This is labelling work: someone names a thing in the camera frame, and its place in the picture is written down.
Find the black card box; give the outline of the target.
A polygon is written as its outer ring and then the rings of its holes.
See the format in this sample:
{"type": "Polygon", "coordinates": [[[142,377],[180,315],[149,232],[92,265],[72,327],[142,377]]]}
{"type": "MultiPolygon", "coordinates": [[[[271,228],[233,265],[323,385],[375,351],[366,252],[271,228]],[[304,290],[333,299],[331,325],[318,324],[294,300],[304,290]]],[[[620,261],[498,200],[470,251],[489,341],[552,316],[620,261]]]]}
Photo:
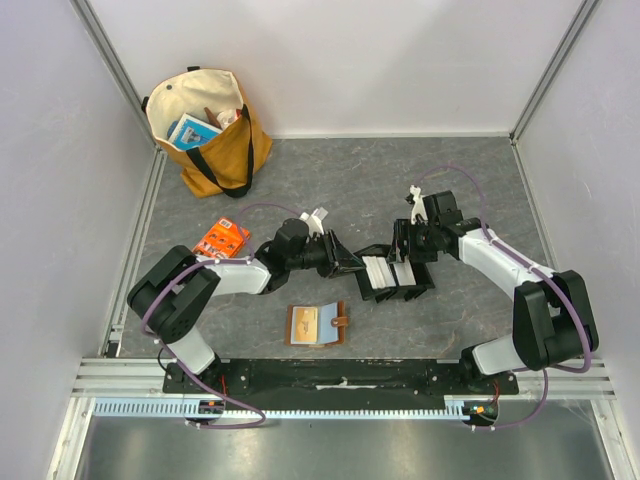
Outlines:
{"type": "MultiPolygon", "coordinates": [[[[380,257],[384,257],[386,261],[389,264],[391,264],[387,259],[387,255],[389,254],[390,250],[391,250],[390,245],[373,244],[357,251],[355,253],[355,256],[358,257],[362,262],[363,262],[362,258],[364,256],[380,256],[380,257]]],[[[388,300],[411,301],[418,298],[419,296],[424,294],[426,291],[430,289],[434,289],[435,284],[427,265],[415,263],[415,262],[409,262],[409,263],[412,266],[413,273],[417,281],[416,286],[373,289],[371,287],[368,275],[366,273],[366,267],[363,270],[357,271],[355,273],[355,278],[356,278],[362,299],[364,301],[375,300],[377,303],[381,303],[388,300]]]]}

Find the tan leather card holder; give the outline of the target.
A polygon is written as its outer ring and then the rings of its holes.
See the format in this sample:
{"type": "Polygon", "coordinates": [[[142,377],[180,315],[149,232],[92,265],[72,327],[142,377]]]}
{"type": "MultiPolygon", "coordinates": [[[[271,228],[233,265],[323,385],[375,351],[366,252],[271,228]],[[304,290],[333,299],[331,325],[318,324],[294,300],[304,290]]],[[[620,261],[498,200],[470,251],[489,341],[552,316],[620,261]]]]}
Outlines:
{"type": "Polygon", "coordinates": [[[308,348],[341,345],[346,340],[346,329],[348,325],[349,317],[343,301],[333,302],[322,306],[290,305],[287,311],[284,343],[287,346],[308,348]],[[318,340],[315,344],[301,345],[291,343],[292,310],[295,306],[318,308],[318,340]]]}

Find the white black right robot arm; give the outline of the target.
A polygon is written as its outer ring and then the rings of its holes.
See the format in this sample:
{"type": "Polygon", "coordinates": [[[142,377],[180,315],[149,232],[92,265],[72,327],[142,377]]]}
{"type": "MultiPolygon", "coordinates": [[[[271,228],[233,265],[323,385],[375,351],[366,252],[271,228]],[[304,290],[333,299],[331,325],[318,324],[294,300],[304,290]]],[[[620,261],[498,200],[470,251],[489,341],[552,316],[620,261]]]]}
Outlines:
{"type": "Polygon", "coordinates": [[[425,264],[448,254],[493,282],[512,301],[512,331],[466,348],[458,381],[467,392],[483,392],[494,375],[548,367],[566,370],[567,361],[590,368],[599,336],[583,277],[555,271],[504,243],[481,219],[465,218],[450,191],[424,195],[417,186],[406,198],[407,219],[394,223],[390,259],[425,264]]]}

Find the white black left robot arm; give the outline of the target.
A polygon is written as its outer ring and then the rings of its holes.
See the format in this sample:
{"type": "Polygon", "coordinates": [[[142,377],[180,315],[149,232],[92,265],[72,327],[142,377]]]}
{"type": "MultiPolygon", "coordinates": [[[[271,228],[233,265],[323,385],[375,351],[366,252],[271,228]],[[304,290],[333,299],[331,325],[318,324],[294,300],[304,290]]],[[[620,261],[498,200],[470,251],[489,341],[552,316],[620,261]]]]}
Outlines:
{"type": "Polygon", "coordinates": [[[219,384],[220,369],[196,323],[211,298],[268,294],[296,270],[314,269],[323,278],[335,278],[364,268],[333,230],[322,232],[308,219],[290,218],[247,258],[214,260],[183,245],[170,249],[130,290],[127,304],[142,320],[143,331],[186,368],[187,383],[206,393],[219,384]]]}

